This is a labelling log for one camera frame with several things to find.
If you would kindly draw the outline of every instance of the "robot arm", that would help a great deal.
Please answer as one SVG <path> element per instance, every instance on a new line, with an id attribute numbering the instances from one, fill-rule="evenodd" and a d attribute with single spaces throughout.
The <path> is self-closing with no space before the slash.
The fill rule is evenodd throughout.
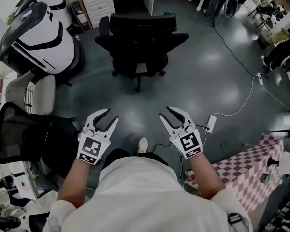
<path id="1" fill-rule="evenodd" d="M 110 137 L 119 121 L 119 117 L 115 117 L 105 130 L 99 130 L 96 127 L 96 123 L 106 116 L 109 111 L 110 109 L 98 110 L 87 118 L 79 137 L 78 159 L 96 165 L 111 144 Z"/>
<path id="2" fill-rule="evenodd" d="M 160 114 L 160 119 L 170 135 L 170 141 L 185 159 L 201 153 L 203 148 L 200 134 L 190 115 L 176 107 L 166 108 L 182 123 L 182 127 L 174 127 L 165 115 Z"/>

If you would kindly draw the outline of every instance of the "wire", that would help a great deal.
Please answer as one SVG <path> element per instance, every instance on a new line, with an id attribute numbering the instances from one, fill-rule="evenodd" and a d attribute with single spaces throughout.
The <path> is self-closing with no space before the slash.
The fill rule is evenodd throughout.
<path id="1" fill-rule="evenodd" d="M 208 126 L 208 125 L 204 125 L 204 126 L 203 126 L 203 131 L 204 131 L 204 133 L 205 133 L 205 140 L 204 140 L 202 146 L 204 146 L 204 144 L 205 144 L 205 142 L 206 142 L 206 138 L 207 138 L 207 133 L 206 133 L 206 131 L 205 131 L 205 127 L 206 127 L 206 126 Z"/>
<path id="2" fill-rule="evenodd" d="M 249 75 L 251 75 L 251 76 L 254 76 L 253 74 L 251 74 L 251 72 L 245 67 L 245 65 L 240 61 L 240 60 L 238 60 L 238 58 L 236 57 L 236 55 L 234 54 L 234 52 L 227 46 L 227 44 L 226 44 L 226 42 L 225 42 L 225 40 L 224 40 L 224 38 L 217 32 L 217 30 L 216 30 L 216 28 L 215 28 L 215 24 L 214 24 L 214 22 L 213 22 L 213 28 L 214 28 L 214 30 L 215 30 L 215 32 L 219 35 L 219 37 L 220 38 L 222 38 L 222 40 L 223 40 L 223 43 L 224 43 L 224 45 L 225 45 L 225 47 L 233 54 L 233 56 L 234 56 L 234 58 L 237 60 L 237 62 L 239 62 L 240 64 L 241 64 L 241 66 L 247 71 L 247 73 L 249 74 Z"/>
<path id="3" fill-rule="evenodd" d="M 253 80 L 255 79 L 255 77 L 256 77 L 256 75 L 252 78 L 251 89 L 250 89 L 249 95 L 248 95 L 248 97 L 247 97 L 247 99 L 246 99 L 244 105 L 242 105 L 242 107 L 240 108 L 240 110 L 239 110 L 238 112 L 236 112 L 235 114 L 231 114 L 231 115 L 226 115 L 226 114 L 221 114 L 221 113 L 214 113 L 214 116 L 215 116 L 216 114 L 219 114 L 219 115 L 223 115 L 223 116 L 228 116 L 228 117 L 230 117 L 230 116 L 233 116 L 233 115 L 238 114 L 238 113 L 242 110 L 242 108 L 246 105 L 246 103 L 247 103 L 247 101 L 248 101 L 248 99 L 249 99 L 249 97 L 250 97 L 250 95 L 251 95 L 252 87 L 253 87 Z"/>
<path id="4" fill-rule="evenodd" d="M 282 105 L 284 108 L 286 108 L 288 111 L 289 111 L 289 109 L 283 104 L 283 103 L 281 103 L 274 95 L 272 95 L 272 94 L 270 94 L 264 87 L 263 87 L 263 85 L 262 85 L 262 88 L 263 88 L 263 90 L 266 92 L 266 93 L 268 93 L 270 96 L 272 96 L 276 101 L 278 101 L 279 102 L 279 104 L 280 105 Z"/>
<path id="5" fill-rule="evenodd" d="M 178 181 L 180 181 L 182 175 L 183 175 L 183 155 L 180 157 L 180 176 Z"/>
<path id="6" fill-rule="evenodd" d="M 222 151 L 223 153 L 225 153 L 226 156 L 228 156 L 228 154 L 223 150 L 223 148 L 226 147 L 226 146 L 228 146 L 228 141 L 224 139 L 224 140 L 222 140 L 222 141 L 220 142 L 220 148 L 221 148 L 221 151 Z"/>
<path id="7" fill-rule="evenodd" d="M 163 144 L 158 143 L 158 144 L 156 144 L 156 145 L 154 146 L 154 149 L 153 149 L 152 153 L 154 153 L 154 151 L 155 151 L 157 145 L 161 145 L 161 146 L 163 146 L 163 147 L 165 147 L 165 148 L 168 148 L 168 147 L 171 146 L 171 144 L 172 144 L 172 142 L 170 142 L 170 144 L 169 144 L 168 146 L 165 146 L 165 145 L 163 145 Z"/>
<path id="8" fill-rule="evenodd" d="M 200 126 L 200 125 L 197 125 L 197 124 L 195 124 L 196 126 Z M 206 127 L 206 126 L 200 126 L 200 127 Z"/>

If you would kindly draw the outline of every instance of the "box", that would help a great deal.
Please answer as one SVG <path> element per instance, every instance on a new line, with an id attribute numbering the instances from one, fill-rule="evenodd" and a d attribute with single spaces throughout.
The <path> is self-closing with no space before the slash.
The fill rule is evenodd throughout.
<path id="1" fill-rule="evenodd" d="M 86 9 L 83 5 L 82 0 L 70 0 L 71 10 L 73 11 L 74 15 L 77 17 L 77 21 L 81 26 L 82 30 L 88 31 L 92 29 L 92 25 L 90 23 L 89 17 L 86 13 Z"/>

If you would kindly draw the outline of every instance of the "white t-shirt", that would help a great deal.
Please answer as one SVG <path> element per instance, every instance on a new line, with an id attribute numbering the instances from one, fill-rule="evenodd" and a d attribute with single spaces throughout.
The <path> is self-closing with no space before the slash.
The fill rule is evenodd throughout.
<path id="1" fill-rule="evenodd" d="M 239 213 L 252 231 L 230 190 L 206 200 L 185 192 L 164 164 L 126 157 L 101 171 L 94 196 L 80 208 L 53 203 L 43 232 L 229 232 L 230 213 Z"/>

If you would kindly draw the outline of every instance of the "white shoe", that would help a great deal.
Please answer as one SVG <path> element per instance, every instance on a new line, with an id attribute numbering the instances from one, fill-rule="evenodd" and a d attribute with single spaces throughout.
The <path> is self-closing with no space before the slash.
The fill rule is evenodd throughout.
<path id="1" fill-rule="evenodd" d="M 148 140 L 145 137 L 142 137 L 139 141 L 139 149 L 137 150 L 138 154 L 146 153 L 148 149 Z"/>
<path id="2" fill-rule="evenodd" d="M 264 66 L 266 66 L 266 63 L 264 62 L 264 58 L 265 58 L 265 55 L 262 55 L 262 56 L 261 56 L 262 64 L 263 64 Z"/>

